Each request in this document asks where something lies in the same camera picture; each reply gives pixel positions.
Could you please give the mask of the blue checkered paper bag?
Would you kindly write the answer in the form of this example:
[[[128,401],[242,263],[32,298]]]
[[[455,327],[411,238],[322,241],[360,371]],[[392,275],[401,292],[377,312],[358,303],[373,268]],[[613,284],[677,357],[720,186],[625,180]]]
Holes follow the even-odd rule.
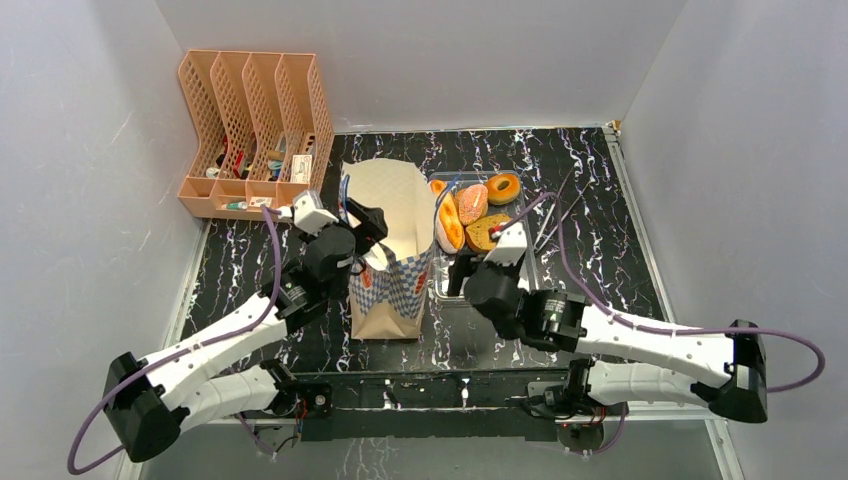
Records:
[[[387,237],[367,251],[365,270],[350,279],[351,336],[415,339],[437,249],[437,195],[411,162],[374,158],[345,163],[341,173],[339,212],[357,223],[354,201],[379,208],[388,228]]]

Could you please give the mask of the fake crusted bread slice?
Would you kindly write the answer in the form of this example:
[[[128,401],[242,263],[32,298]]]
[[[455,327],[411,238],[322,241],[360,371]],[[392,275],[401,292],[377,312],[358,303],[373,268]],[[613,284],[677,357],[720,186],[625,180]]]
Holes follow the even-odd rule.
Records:
[[[465,227],[467,246],[476,253],[490,252],[496,245],[496,242],[491,238],[490,231],[510,220],[511,218],[508,215],[498,213],[474,221]]]

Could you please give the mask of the fake long baguette roll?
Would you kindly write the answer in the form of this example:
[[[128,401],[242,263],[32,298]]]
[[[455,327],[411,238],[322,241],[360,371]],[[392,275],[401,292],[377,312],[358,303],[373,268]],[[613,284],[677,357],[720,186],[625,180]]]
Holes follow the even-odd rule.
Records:
[[[432,193],[441,198],[435,220],[436,240],[446,254],[456,254],[465,245],[465,230],[451,187],[445,181],[431,180]]]

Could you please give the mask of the orange fake donut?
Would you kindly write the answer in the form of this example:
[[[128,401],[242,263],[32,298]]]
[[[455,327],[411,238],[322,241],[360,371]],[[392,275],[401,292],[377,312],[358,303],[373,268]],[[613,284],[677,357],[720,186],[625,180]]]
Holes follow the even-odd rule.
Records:
[[[515,174],[501,173],[485,182],[488,202],[492,205],[506,205],[517,199],[521,193],[521,182]]]

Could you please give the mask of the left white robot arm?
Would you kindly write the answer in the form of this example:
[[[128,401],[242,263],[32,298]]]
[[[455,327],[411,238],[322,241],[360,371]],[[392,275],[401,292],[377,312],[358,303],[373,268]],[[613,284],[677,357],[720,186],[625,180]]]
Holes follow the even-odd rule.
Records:
[[[347,291],[354,266],[389,232],[382,209],[346,199],[343,216],[308,191],[280,216],[290,217],[306,249],[284,262],[272,240],[270,282],[234,311],[173,347],[115,358],[104,385],[105,413],[121,448],[136,463],[167,450],[188,430],[243,411],[286,416],[317,392],[277,361],[226,374],[226,368],[323,316]]]

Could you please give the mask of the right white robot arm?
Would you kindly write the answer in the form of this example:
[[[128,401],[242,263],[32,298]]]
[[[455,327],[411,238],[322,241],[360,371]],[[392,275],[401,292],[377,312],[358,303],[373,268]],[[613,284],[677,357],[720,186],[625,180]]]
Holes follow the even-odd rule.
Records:
[[[527,291],[519,269],[464,252],[448,268],[448,292],[461,296],[497,335],[544,352],[575,354],[564,387],[546,395],[577,414],[630,401],[707,408],[725,419],[768,418],[766,357],[756,325],[737,320],[709,334],[606,311],[579,294]]]

